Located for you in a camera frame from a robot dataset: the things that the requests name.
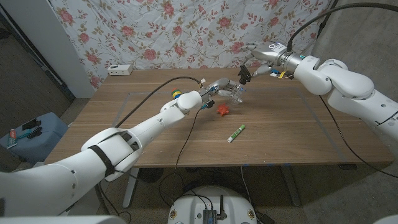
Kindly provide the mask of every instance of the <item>red star toy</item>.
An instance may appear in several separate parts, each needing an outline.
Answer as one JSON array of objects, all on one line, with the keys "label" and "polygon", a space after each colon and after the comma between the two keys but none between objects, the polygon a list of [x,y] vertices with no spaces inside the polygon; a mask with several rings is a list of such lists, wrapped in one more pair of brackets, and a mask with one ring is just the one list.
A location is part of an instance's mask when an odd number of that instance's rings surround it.
[{"label": "red star toy", "polygon": [[228,111],[229,106],[227,106],[225,103],[223,103],[222,105],[218,105],[217,108],[218,108],[217,113],[221,114],[222,116],[229,113]]}]

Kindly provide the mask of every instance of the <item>table leg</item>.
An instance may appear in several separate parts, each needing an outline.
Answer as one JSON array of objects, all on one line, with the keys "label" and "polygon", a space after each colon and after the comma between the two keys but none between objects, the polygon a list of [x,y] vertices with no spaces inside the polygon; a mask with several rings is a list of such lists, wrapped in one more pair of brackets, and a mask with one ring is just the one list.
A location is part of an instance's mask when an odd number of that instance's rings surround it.
[{"label": "table leg", "polygon": [[[130,169],[130,174],[133,175],[134,177],[137,177],[138,175],[139,168],[131,168]],[[131,200],[132,200],[132,195],[134,193],[134,188],[136,186],[137,180],[129,177],[129,182],[127,183],[126,187],[126,193],[124,193],[124,199],[123,199],[123,208],[129,208],[131,205]]]},{"label": "table leg", "polygon": [[297,192],[296,183],[294,182],[294,177],[290,166],[281,166],[280,170],[284,175],[285,184],[287,190],[289,191],[290,198],[292,199],[292,203],[294,206],[298,207],[301,205],[299,193]]}]

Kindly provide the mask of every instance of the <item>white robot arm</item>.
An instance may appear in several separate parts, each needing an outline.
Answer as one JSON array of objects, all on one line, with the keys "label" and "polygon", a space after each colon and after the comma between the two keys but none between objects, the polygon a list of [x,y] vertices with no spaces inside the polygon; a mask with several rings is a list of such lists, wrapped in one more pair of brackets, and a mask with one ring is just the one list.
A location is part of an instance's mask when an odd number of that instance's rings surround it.
[{"label": "white robot arm", "polygon": [[191,109],[211,107],[211,96],[219,91],[229,91],[225,96],[231,96],[235,86],[227,78],[220,79],[205,89],[182,94],[165,104],[159,114],[131,129],[108,128],[96,134],[74,156],[15,173],[0,172],[3,215],[61,214],[103,178],[112,181],[122,175],[115,170],[129,170],[149,143]]},{"label": "white robot arm", "polygon": [[[272,66],[281,66],[310,93],[324,95],[331,91],[328,103],[334,109],[361,118],[398,141],[398,103],[375,90],[368,77],[349,71],[343,62],[330,59],[319,66],[319,58],[290,54],[277,42],[251,42],[243,50],[251,53],[241,65],[240,83],[270,73]],[[267,61],[267,64],[250,74],[244,63],[251,57]]]}]

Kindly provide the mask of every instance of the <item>white power strip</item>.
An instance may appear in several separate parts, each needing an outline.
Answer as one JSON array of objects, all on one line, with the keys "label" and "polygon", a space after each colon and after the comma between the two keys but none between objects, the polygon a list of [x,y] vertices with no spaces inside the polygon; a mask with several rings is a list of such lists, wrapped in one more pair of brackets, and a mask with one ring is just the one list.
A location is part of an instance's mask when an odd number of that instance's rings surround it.
[{"label": "white power strip", "polygon": [[132,65],[110,65],[108,73],[110,75],[130,75],[132,72]]}]

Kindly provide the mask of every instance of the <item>blue chair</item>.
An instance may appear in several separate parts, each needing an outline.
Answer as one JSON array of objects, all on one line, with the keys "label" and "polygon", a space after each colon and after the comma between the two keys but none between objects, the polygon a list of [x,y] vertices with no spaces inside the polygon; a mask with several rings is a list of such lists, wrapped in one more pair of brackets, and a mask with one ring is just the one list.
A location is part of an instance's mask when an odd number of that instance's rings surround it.
[{"label": "blue chair", "polygon": [[[36,118],[41,121],[42,134],[32,139],[22,138],[17,140],[17,145],[8,149],[14,155],[26,159],[34,165],[36,162],[43,162],[58,144],[62,136],[68,130],[68,126],[53,112]],[[15,128],[17,136],[22,132],[22,126]],[[0,139],[0,145],[7,148],[8,134]]]}]

